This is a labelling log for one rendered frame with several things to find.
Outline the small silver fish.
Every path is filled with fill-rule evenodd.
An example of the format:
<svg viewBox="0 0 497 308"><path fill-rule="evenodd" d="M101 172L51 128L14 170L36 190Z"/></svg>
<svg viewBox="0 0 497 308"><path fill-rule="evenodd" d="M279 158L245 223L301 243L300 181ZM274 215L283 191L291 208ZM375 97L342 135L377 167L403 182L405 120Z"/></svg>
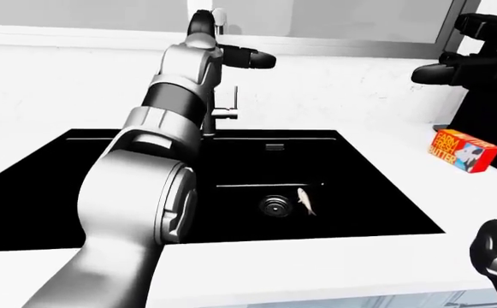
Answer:
<svg viewBox="0 0 497 308"><path fill-rule="evenodd" d="M297 189L297 195L298 195L299 203L304 205L304 207L307 209L308 215L315 216L316 213L314 212L314 210L311 207L311 201L309 199L307 192L304 189L302 189L301 187L299 187Z"/></svg>

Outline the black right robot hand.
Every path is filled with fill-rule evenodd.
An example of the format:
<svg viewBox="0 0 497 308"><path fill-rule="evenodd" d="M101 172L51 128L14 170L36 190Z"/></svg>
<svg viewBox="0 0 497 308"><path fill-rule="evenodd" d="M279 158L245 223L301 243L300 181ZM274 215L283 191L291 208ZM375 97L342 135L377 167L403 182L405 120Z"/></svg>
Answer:
<svg viewBox="0 0 497 308"><path fill-rule="evenodd" d="M411 81L424 85L497 86L497 15L462 14L454 23L461 35L483 42L477 53L461 55L445 51L438 63L416 68Z"/></svg>

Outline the black kitchen sink basin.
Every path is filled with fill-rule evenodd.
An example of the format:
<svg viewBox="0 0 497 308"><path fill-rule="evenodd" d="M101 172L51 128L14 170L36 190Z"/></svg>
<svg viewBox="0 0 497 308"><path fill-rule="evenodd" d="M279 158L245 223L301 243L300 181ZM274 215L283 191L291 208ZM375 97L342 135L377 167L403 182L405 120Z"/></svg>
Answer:
<svg viewBox="0 0 497 308"><path fill-rule="evenodd" d="M82 246L81 182L117 135L72 129L0 173L0 251ZM198 204L186 243L438 234L441 228L333 130L221 130L194 170ZM304 189L315 216L299 203ZM268 195L287 217L264 215Z"/></svg>

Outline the round black sink drain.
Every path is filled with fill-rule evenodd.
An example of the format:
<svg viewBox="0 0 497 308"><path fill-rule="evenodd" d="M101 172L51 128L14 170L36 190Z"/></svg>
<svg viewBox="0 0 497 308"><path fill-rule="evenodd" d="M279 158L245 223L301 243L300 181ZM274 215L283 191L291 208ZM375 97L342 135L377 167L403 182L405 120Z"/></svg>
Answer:
<svg viewBox="0 0 497 308"><path fill-rule="evenodd" d="M293 212L290 199L281 195L268 195L258 205L264 215L271 217L287 217Z"/></svg>

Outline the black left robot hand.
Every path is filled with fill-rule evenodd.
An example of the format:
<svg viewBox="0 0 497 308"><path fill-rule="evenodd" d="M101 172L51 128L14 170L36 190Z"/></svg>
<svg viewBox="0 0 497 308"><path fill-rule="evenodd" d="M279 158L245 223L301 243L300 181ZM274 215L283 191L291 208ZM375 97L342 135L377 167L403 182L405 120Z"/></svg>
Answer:
<svg viewBox="0 0 497 308"><path fill-rule="evenodd" d="M191 39L203 39L209 49L219 48L223 54L223 64L231 68L274 68L275 56L252 48L217 43L216 38L224 34L226 15L222 9L198 9L191 17L186 35Z"/></svg>

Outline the black countertop appliance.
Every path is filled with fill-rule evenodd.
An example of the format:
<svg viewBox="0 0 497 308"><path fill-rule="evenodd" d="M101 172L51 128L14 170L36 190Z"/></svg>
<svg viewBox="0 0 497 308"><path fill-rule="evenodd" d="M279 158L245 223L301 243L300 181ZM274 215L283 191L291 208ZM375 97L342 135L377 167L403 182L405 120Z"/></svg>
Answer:
<svg viewBox="0 0 497 308"><path fill-rule="evenodd" d="M470 89L452 121L433 126L435 131L446 128L497 145L497 89ZM491 166L497 169L497 156Z"/></svg>

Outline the red butter box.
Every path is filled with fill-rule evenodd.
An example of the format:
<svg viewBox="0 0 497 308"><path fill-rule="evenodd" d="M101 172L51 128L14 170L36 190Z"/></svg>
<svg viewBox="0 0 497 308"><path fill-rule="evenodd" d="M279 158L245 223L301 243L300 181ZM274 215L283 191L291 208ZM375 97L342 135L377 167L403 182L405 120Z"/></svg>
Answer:
<svg viewBox="0 0 497 308"><path fill-rule="evenodd" d="M453 129L438 130L428 153L468 174L486 171L497 156L497 145Z"/></svg>

